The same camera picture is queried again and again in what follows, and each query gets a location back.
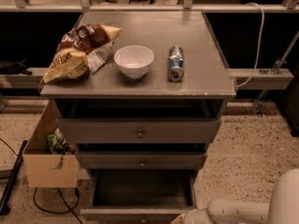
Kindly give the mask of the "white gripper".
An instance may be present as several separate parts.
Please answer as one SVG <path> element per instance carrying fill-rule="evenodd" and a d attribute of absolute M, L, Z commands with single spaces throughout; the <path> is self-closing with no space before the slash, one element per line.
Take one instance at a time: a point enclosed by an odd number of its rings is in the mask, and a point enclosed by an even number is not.
<path fill-rule="evenodd" d="M 170 224 L 214 224 L 206 209 L 193 209 L 176 217 Z"/>

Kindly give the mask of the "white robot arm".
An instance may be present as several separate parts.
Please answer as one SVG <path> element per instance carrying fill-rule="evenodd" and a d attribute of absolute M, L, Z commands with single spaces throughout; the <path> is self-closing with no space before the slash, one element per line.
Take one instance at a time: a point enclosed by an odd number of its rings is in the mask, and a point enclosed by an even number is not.
<path fill-rule="evenodd" d="M 284 173 L 269 203 L 216 199 L 205 209 L 193 209 L 171 224 L 299 224 L 299 169 Z"/>

